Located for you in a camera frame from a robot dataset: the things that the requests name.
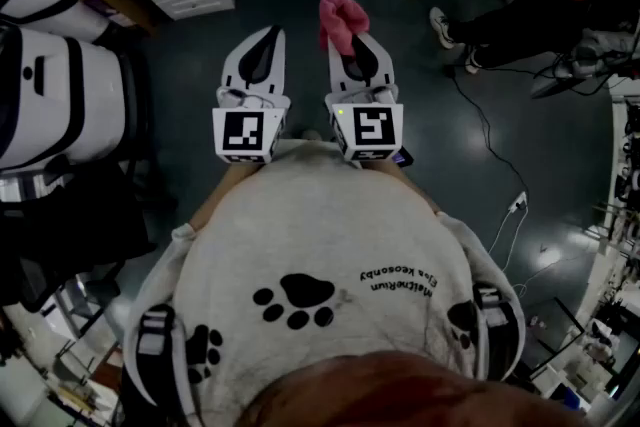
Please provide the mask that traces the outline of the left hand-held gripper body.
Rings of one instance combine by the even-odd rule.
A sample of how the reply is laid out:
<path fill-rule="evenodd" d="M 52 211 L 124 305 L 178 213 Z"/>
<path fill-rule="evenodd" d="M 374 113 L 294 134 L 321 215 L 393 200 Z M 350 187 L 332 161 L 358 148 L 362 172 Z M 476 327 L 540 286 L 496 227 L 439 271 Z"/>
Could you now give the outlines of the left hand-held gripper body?
<path fill-rule="evenodd" d="M 272 161 L 291 106 L 284 95 L 221 86 L 212 109 L 216 155 L 229 164 Z"/>

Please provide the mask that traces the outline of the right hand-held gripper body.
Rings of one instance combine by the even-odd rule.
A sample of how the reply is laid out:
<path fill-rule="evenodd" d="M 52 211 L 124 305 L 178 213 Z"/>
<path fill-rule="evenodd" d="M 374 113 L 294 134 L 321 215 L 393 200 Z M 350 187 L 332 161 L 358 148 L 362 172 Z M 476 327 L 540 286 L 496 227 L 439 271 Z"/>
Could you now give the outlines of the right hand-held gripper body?
<path fill-rule="evenodd" d="M 402 147 L 404 106 L 395 84 L 330 93 L 329 122 L 346 161 L 388 161 Z"/>

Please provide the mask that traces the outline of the pink cloth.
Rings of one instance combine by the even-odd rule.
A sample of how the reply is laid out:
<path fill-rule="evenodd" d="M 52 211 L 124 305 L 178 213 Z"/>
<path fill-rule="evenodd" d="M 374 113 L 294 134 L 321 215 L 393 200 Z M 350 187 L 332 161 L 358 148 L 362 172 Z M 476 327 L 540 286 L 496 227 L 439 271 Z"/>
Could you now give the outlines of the pink cloth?
<path fill-rule="evenodd" d="M 367 33 L 370 20 L 364 9 L 354 0 L 320 0 L 319 41 L 324 50 L 332 43 L 344 56 L 354 57 L 354 36 Z"/>

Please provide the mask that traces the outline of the person's left forearm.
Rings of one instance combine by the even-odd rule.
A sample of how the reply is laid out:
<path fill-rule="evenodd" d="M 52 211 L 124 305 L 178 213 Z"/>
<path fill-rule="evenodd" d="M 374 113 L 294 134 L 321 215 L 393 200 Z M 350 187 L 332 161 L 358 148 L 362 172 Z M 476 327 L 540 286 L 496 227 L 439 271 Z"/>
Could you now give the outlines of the person's left forearm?
<path fill-rule="evenodd" d="M 222 199 L 237 185 L 248 177 L 255 174 L 261 169 L 261 164 L 235 164 L 231 165 L 219 183 L 213 189 L 212 193 L 205 200 L 205 202 L 199 207 L 194 215 L 189 220 L 188 224 L 191 228 L 198 232 L 203 229 L 209 222 L 214 211 L 222 201 Z"/>

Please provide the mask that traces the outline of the person's right forearm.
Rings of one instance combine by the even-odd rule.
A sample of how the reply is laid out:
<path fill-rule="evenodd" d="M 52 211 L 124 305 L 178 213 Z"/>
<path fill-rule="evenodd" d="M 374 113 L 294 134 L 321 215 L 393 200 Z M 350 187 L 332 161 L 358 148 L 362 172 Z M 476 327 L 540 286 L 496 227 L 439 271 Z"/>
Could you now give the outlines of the person's right forearm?
<path fill-rule="evenodd" d="M 393 161 L 382 161 L 378 166 L 378 170 L 398 179 L 404 185 L 420 195 L 428 203 L 429 207 L 435 214 L 438 214 L 441 211 L 435 201 L 423 189 L 417 186 Z"/>

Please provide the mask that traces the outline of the person's grey paw-print shirt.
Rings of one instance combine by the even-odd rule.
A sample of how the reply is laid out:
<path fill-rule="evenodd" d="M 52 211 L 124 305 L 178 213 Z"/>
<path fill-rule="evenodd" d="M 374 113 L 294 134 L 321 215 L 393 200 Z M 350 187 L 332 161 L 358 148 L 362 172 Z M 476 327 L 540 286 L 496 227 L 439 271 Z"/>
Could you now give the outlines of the person's grey paw-print shirt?
<path fill-rule="evenodd" d="M 504 273 L 461 221 L 334 144 L 286 141 L 198 232 L 176 228 L 131 308 L 125 368 L 188 427 L 232 427 L 287 374 L 399 350 L 502 380 L 524 345 Z"/>

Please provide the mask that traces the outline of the black bag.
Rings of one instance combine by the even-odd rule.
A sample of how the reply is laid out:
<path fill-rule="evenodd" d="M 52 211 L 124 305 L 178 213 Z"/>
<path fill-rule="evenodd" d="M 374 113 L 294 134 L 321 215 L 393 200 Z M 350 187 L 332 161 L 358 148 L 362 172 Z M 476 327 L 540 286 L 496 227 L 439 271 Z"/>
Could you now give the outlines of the black bag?
<path fill-rule="evenodd" d="M 153 249 L 120 166 L 82 166 L 44 197 L 0 201 L 0 306 L 35 313 L 72 277 Z"/>

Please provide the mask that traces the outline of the white workbench with equipment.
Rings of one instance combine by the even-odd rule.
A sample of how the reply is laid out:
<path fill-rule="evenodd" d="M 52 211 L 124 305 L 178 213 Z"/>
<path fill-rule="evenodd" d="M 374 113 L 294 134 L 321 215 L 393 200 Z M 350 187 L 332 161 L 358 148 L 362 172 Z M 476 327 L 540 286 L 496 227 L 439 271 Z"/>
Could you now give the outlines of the white workbench with equipment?
<path fill-rule="evenodd" d="M 619 330 L 619 371 L 589 364 L 588 421 L 594 427 L 615 427 L 625 414 L 640 425 L 631 408 L 640 398 L 640 94 L 612 97 L 613 157 L 608 198 L 595 204 L 604 221 L 587 230 L 596 256 L 578 318 L 587 322 L 602 314 Z"/>

